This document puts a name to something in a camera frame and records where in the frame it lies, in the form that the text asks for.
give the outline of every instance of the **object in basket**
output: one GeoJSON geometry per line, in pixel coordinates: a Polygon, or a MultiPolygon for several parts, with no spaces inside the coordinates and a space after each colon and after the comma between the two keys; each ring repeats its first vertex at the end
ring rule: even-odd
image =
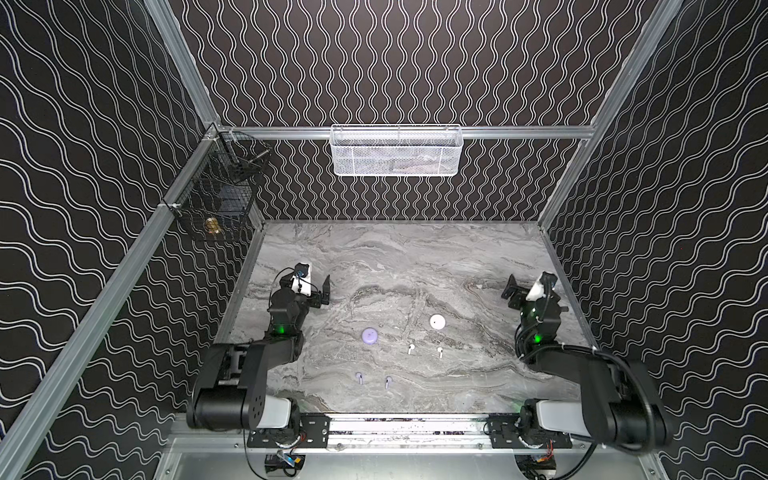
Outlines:
{"type": "Polygon", "coordinates": [[[221,233],[221,225],[216,217],[208,217],[205,219],[205,228],[211,235],[218,235],[221,233]]]}

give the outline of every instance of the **black mounting plate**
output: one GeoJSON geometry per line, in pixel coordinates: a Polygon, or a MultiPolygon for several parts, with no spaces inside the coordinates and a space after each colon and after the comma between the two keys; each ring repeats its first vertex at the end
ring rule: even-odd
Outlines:
{"type": "MultiPolygon", "coordinates": [[[[539,448],[526,445],[520,440],[520,433],[515,426],[520,415],[489,415],[488,423],[483,429],[491,438],[491,447],[494,449],[531,449],[539,448]]],[[[555,449],[569,449],[573,447],[571,437],[561,432],[547,432],[547,437],[552,441],[555,449]]]]}
{"type": "MultiPolygon", "coordinates": [[[[328,447],[328,427],[331,419],[322,413],[302,413],[299,430],[306,434],[306,439],[296,445],[299,449],[324,449],[328,447]]],[[[275,443],[274,430],[256,430],[248,435],[246,446],[249,449],[279,449],[275,443]]]]}

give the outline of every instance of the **black patterned wall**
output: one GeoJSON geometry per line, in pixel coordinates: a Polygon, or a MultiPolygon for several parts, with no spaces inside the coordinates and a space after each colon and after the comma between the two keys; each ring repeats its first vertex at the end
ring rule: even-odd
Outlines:
{"type": "Polygon", "coordinates": [[[143,5],[0,0],[0,439],[204,131],[143,5]]]}
{"type": "Polygon", "coordinates": [[[583,125],[655,0],[170,0],[222,122],[583,125]]]}
{"type": "Polygon", "coordinates": [[[152,478],[248,246],[195,243],[172,226],[24,478],[152,478]]]}
{"type": "Polygon", "coordinates": [[[688,0],[550,235],[680,421],[673,480],[768,478],[768,2],[688,0]]]}
{"type": "Polygon", "coordinates": [[[577,144],[466,141],[453,177],[339,177],[327,141],[281,141],[257,204],[277,220],[536,221],[577,144]]]}

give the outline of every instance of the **mesh basket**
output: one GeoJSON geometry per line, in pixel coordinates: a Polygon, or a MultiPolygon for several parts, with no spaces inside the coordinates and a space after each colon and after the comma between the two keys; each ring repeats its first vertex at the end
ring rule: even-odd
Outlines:
{"type": "Polygon", "coordinates": [[[214,147],[184,190],[180,204],[172,208],[194,240],[248,240],[253,185],[250,180],[237,181],[235,163],[228,153],[214,147]]]}
{"type": "Polygon", "coordinates": [[[452,177],[462,156],[458,125],[333,125],[333,172],[340,176],[452,177]]]}
{"type": "Polygon", "coordinates": [[[228,155],[227,171],[235,184],[260,174],[272,154],[269,145],[243,132],[223,132],[221,139],[227,150],[221,154],[228,155]]]}

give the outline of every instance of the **marble table surface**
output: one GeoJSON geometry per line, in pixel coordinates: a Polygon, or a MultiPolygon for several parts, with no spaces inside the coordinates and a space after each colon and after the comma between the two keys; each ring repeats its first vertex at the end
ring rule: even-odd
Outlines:
{"type": "MultiPolygon", "coordinates": [[[[270,223],[231,342],[263,337],[270,284],[300,261],[318,286],[331,276],[331,303],[307,315],[301,357],[270,370],[272,395],[321,412],[517,412],[530,398],[578,399],[574,383],[514,355],[519,314],[500,297],[506,280],[554,271],[532,224],[270,223]],[[434,313],[444,329],[429,325],[434,313]],[[376,344],[361,340],[366,327],[376,344]]],[[[585,345],[570,307],[558,339],[585,345]]]]}

